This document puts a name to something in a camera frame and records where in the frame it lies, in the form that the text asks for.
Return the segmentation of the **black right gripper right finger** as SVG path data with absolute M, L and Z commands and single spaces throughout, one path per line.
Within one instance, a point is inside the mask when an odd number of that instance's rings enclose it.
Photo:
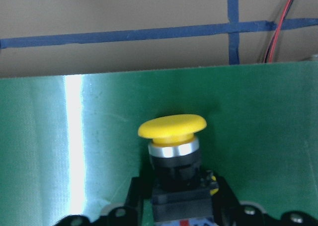
M 302 211 L 284 212 L 279 219 L 256 203 L 240 202 L 225 178 L 216 177 L 218 192 L 213 195 L 215 221 L 220 226 L 316 226 L 318 220 Z

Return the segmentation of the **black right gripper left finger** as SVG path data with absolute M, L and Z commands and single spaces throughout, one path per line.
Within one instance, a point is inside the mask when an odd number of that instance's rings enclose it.
M 143 182 L 140 177 L 131 179 L 122 206 L 101 213 L 95 221 L 84 215 L 69 215 L 59 220 L 57 226 L 141 226 L 144 212 Z

